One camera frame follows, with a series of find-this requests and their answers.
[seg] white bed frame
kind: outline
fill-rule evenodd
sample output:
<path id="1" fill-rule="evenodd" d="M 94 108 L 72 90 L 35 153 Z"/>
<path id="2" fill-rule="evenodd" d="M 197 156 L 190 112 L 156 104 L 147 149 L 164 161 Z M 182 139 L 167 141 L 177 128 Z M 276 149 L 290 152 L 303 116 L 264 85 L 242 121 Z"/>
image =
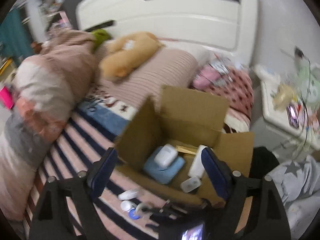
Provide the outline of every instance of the white bed frame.
<path id="1" fill-rule="evenodd" d="M 249 65 L 257 9 L 257 0 L 85 0 L 77 18 L 81 30 L 105 27 L 115 38 L 149 31 L 159 38 L 200 44 Z"/>

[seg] star pattern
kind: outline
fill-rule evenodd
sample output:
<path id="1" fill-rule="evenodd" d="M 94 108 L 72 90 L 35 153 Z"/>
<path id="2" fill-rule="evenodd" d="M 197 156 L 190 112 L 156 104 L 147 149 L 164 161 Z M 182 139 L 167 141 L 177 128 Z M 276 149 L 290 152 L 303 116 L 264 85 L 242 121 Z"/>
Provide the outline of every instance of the star pattern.
<path id="1" fill-rule="evenodd" d="M 291 173 L 292 175 L 296 176 L 296 178 L 298 178 L 297 171 L 301 169 L 300 166 L 296 166 L 294 162 L 291 162 L 290 165 L 284 165 L 284 166 L 287 167 L 284 174 Z"/>
<path id="2" fill-rule="evenodd" d="M 300 166 L 300 168 L 302 169 L 302 171 L 304 170 L 304 166 L 305 166 L 306 164 L 308 164 L 308 163 L 309 163 L 308 161 L 304 161 L 304 162 L 299 163 L 299 166 Z"/>

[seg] pillow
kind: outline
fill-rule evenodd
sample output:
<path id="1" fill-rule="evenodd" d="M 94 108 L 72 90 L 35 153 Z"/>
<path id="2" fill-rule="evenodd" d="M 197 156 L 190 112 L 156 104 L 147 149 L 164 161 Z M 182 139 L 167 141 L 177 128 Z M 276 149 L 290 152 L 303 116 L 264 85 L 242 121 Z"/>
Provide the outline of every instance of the pillow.
<path id="1" fill-rule="evenodd" d="M 111 95 L 135 108 L 148 95 L 154 97 L 157 107 L 162 85 L 188 87 L 198 69 L 198 62 L 190 53 L 163 48 L 121 83 L 101 82 Z"/>
<path id="2" fill-rule="evenodd" d="M 161 39 L 160 41 L 162 44 L 167 46 L 167 48 L 181 49 L 190 53 L 193 57 L 195 57 L 199 66 L 203 66 L 204 64 L 206 64 L 210 59 L 210 55 L 212 54 L 212 51 L 207 50 L 202 45 L 182 41 L 166 41 Z"/>

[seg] phone screen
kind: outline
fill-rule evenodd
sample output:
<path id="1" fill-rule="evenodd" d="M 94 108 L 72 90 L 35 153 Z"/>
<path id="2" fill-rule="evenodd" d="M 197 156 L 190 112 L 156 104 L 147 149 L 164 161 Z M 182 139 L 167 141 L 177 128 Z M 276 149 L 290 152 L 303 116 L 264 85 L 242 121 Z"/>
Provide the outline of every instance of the phone screen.
<path id="1" fill-rule="evenodd" d="M 203 224 L 183 232 L 181 240 L 202 240 Z"/>
<path id="2" fill-rule="evenodd" d="M 299 128 L 298 115 L 293 104 L 290 103 L 287 106 L 287 113 L 288 113 L 289 124 L 292 127 L 298 129 Z"/>

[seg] white wall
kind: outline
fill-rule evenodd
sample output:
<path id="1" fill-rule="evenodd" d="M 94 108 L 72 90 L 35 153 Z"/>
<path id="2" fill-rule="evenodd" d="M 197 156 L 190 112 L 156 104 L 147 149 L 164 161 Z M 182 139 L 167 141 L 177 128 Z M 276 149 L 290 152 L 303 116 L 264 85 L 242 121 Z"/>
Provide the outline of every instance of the white wall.
<path id="1" fill-rule="evenodd" d="M 262 63 L 281 74 L 295 71 L 297 45 L 311 62 L 320 63 L 320 27 L 303 0 L 259 0 L 259 25 L 253 64 Z"/>
<path id="2" fill-rule="evenodd" d="M 32 36 L 37 42 L 47 41 L 47 36 L 44 30 L 44 25 L 41 21 L 41 16 L 39 12 L 39 0 L 27 0 L 26 1 L 26 11 L 27 15 L 30 17 L 29 28 Z"/>

